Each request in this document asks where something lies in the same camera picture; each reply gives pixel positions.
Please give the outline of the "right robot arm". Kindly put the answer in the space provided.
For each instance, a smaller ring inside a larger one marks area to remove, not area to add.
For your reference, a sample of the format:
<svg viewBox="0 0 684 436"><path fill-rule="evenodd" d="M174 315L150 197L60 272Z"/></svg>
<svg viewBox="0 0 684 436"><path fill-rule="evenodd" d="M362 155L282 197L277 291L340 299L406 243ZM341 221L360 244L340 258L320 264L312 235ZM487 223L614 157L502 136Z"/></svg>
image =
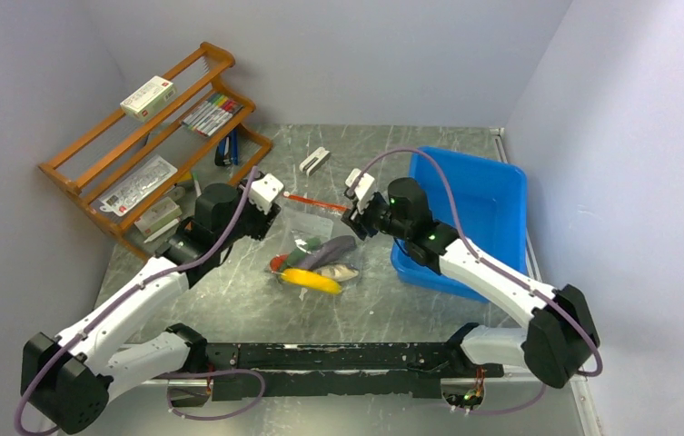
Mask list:
<svg viewBox="0 0 684 436"><path fill-rule="evenodd" d="M359 238L383 233L401 241L414 263L468 286L517 323L457 332L458 344L446 353L454 374L470 375L483 364L517 366L552 388L584 374L600 339L579 288L557 289L484 252L458 227L433 217L426 192L411 177L394 180L382 196L374 178L355 169L345 187L352 206L342 219Z"/></svg>

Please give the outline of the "red chili pepper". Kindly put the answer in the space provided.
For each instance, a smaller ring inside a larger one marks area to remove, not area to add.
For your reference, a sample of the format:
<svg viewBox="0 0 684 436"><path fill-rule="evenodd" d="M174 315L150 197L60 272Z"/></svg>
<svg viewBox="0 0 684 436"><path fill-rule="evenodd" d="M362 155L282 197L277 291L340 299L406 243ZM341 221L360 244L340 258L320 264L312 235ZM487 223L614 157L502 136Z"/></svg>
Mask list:
<svg viewBox="0 0 684 436"><path fill-rule="evenodd" d="M273 257L269 262L270 271L273 273L281 273L284 271L289 266L289 263L287 263L288 257L288 253Z"/></svg>

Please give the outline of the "clear zip top bag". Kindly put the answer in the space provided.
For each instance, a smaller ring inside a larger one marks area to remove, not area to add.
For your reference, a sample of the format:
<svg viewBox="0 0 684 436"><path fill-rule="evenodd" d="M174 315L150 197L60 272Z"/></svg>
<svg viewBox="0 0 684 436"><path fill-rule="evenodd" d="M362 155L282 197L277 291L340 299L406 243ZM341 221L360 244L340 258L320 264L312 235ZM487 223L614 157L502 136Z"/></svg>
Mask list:
<svg viewBox="0 0 684 436"><path fill-rule="evenodd" d="M363 276L362 243L342 223L345 207L284 193L278 249L265 271L283 288L340 295Z"/></svg>

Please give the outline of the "grey fish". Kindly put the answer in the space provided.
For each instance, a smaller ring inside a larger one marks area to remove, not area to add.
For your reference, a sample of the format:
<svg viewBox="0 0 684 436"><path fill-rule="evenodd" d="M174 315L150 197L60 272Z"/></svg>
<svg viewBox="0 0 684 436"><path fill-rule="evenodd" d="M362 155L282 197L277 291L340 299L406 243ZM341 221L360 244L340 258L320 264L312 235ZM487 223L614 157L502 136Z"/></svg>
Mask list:
<svg viewBox="0 0 684 436"><path fill-rule="evenodd" d="M322 277L334 280L335 282L348 282L356 279L360 271L344 263L328 264L314 271Z"/></svg>

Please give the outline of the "yellow banana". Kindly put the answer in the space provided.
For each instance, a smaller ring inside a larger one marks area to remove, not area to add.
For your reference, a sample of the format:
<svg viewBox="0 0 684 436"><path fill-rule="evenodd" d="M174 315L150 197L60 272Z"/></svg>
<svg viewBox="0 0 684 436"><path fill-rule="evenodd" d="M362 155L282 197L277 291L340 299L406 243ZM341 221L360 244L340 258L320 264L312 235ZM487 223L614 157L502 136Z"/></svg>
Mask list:
<svg viewBox="0 0 684 436"><path fill-rule="evenodd" d="M339 294L342 291L342 287L338 282L316 272L288 268L281 272L280 276L287 283L315 291L329 294Z"/></svg>

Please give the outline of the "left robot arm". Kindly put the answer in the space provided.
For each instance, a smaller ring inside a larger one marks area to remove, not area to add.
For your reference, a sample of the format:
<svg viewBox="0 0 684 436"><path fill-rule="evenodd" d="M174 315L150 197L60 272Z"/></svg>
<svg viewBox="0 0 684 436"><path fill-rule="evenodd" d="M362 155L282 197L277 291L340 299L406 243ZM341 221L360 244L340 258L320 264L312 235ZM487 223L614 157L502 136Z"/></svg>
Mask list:
<svg viewBox="0 0 684 436"><path fill-rule="evenodd" d="M284 185L272 174L234 187L212 184L198 197L189 218L117 293L80 321L49 336L39 332L23 347L20 394L14 426L33 406L53 426L46 434L83 431L117 397L151 379L233 375L216 369L208 342L177 323L148 342L125 349L125 341L165 302L191 290L243 237L262 239L280 206Z"/></svg>

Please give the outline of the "purple eggplant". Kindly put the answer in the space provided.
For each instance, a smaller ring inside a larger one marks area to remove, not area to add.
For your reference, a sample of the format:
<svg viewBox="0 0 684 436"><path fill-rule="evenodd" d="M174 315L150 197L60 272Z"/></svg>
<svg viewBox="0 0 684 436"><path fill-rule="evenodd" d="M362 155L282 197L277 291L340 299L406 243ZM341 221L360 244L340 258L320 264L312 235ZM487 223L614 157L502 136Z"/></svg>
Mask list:
<svg viewBox="0 0 684 436"><path fill-rule="evenodd" d="M344 255L356 249L356 239L350 235L342 235L323 243L320 248L311 252L296 264L296 268L314 271L327 264L339 261Z"/></svg>

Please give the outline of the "green chili pepper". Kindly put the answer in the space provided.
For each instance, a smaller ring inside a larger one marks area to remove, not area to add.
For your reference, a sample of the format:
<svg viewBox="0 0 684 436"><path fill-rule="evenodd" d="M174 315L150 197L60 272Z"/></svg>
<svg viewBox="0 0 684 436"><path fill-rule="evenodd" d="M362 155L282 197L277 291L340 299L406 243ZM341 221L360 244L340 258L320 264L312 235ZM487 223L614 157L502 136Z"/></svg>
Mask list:
<svg viewBox="0 0 684 436"><path fill-rule="evenodd" d="M322 240L317 237L307 240L296 240L295 242L295 248L288 253L289 257L287 263L289 263L289 266L286 269L297 268L305 258L322 246Z"/></svg>

